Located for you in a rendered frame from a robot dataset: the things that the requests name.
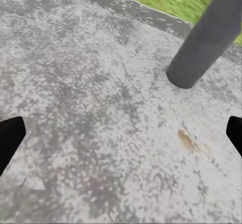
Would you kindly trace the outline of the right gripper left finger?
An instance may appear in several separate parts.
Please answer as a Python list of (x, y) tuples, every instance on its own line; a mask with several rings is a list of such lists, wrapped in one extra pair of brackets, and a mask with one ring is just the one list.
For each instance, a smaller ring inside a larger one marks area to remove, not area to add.
[(0, 122), (0, 176), (26, 135), (21, 116)]

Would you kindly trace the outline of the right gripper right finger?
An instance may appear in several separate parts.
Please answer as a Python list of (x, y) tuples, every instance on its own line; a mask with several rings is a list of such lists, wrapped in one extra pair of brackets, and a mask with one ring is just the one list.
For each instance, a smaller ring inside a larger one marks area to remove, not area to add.
[(226, 134), (242, 157), (242, 118), (231, 116), (227, 124)]

